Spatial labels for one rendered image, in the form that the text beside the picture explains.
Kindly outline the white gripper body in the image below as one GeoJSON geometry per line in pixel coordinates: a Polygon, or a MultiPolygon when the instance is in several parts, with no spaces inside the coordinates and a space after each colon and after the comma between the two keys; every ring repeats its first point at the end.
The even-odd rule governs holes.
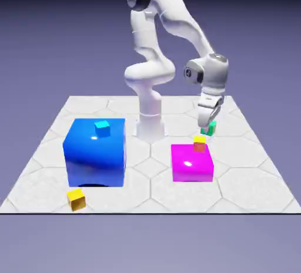
{"type": "Polygon", "coordinates": [[[220,112],[224,102],[223,96],[201,94],[198,100],[198,126],[208,127],[220,112]]]}

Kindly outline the small green cube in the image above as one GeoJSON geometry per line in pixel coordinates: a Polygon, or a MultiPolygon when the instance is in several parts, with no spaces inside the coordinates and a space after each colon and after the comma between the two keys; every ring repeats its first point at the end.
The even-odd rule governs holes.
{"type": "Polygon", "coordinates": [[[216,130],[216,121],[214,120],[214,121],[210,122],[208,127],[201,128],[200,133],[207,135],[207,136],[213,136],[213,134],[215,133],[215,130],[216,130]]]}

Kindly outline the small yellow cube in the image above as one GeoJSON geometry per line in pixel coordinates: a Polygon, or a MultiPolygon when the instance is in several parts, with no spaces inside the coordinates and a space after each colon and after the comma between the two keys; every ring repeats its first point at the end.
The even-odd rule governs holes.
{"type": "Polygon", "coordinates": [[[205,136],[195,136],[193,138],[193,151],[198,153],[204,153],[206,150],[206,137],[205,136]]]}
{"type": "Polygon", "coordinates": [[[72,211],[77,211],[86,207],[86,200],[80,188],[67,192],[68,204],[72,211]]]}

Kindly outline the small cyan cube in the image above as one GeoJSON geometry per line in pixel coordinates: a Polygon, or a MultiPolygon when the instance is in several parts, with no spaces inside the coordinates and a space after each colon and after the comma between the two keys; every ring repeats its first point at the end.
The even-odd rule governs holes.
{"type": "Polygon", "coordinates": [[[94,126],[98,137],[109,137],[111,135],[111,126],[107,120],[97,121],[94,126]]]}

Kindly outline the large magenta box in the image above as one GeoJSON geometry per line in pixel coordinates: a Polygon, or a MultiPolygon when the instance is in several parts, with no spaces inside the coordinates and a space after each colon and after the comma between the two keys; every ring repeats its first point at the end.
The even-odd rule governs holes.
{"type": "Polygon", "coordinates": [[[171,165],[174,182],[213,181],[214,164],[207,145],[198,152],[193,144],[172,144],[171,165]]]}

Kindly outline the large blue box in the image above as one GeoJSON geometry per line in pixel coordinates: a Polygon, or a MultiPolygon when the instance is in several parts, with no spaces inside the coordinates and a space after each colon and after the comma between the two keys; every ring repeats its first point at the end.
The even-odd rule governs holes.
{"type": "Polygon", "coordinates": [[[124,118],[75,119],[63,141],[63,153],[71,187],[122,187],[126,169],[124,118]],[[94,123],[107,120],[109,137],[98,137],[94,123]]]}

